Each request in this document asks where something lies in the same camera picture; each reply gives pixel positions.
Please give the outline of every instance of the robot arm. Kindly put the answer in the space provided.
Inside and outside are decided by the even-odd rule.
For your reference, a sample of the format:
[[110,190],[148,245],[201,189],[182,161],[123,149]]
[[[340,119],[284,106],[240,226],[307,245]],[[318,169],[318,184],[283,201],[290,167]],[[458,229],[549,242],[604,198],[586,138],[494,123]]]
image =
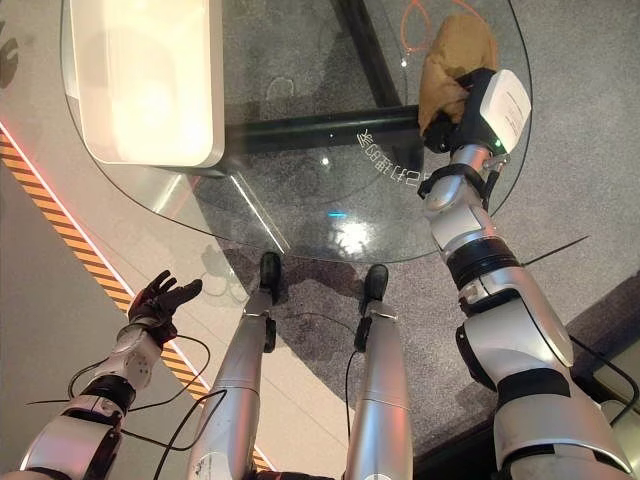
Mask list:
[[120,428],[136,392],[151,380],[162,346],[175,338],[176,308],[202,289],[196,280],[169,290],[176,281],[163,272],[134,299],[129,324],[120,330],[109,357],[93,379],[33,441],[19,472],[2,480],[103,479],[122,440]]
[[471,376],[498,392],[501,478],[628,479],[613,432],[572,381],[569,336],[533,277],[498,235],[488,196],[530,112],[515,75],[479,70],[460,125],[439,145],[451,162],[420,187],[433,238],[467,320],[456,341]]

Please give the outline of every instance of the warning tape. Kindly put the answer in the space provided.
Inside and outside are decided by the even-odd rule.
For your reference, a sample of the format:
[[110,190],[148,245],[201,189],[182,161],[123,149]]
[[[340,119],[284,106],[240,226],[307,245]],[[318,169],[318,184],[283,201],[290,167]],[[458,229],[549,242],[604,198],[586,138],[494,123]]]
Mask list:
[[[37,170],[28,163],[26,157],[2,129],[0,129],[0,159],[76,258],[100,284],[104,293],[113,300],[120,311],[126,312],[133,299],[132,292],[126,283],[106,261]],[[209,393],[208,385],[197,376],[197,371],[174,342],[164,345],[160,357],[183,386],[191,383],[187,387],[187,391],[193,398],[197,400]],[[258,471],[273,470],[273,466],[257,447],[253,451],[253,461]]]

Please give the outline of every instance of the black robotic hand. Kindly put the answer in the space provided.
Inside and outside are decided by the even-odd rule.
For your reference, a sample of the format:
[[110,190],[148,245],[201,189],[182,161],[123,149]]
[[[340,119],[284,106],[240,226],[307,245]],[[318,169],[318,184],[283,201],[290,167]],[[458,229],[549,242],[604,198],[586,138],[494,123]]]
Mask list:
[[[165,270],[149,285],[142,289],[131,302],[127,315],[129,326],[142,325],[153,337],[159,347],[176,338],[178,331],[172,323],[173,314],[183,303],[196,297],[202,290],[202,280],[197,279],[183,287],[170,290],[177,282],[169,278],[171,273]],[[129,328],[122,329],[122,335]]]

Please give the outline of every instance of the white tray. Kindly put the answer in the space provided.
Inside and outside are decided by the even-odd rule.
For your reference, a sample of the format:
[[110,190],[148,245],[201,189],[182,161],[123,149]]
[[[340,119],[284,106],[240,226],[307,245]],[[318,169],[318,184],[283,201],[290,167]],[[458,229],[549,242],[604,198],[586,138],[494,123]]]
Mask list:
[[224,152],[221,0],[71,0],[85,144],[105,163],[211,166]]

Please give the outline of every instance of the glass tabletop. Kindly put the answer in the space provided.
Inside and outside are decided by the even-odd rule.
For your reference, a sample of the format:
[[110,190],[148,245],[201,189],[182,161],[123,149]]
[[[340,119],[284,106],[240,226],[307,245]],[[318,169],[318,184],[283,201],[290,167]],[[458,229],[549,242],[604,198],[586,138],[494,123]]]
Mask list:
[[[68,2],[61,67],[82,136]],[[393,262],[435,251],[420,182],[448,163],[423,148],[422,63],[442,21],[479,15],[501,68],[530,93],[506,0],[224,0],[225,153],[207,169],[103,164],[124,194],[187,227],[285,254]],[[506,201],[526,153],[511,154],[490,212]]]

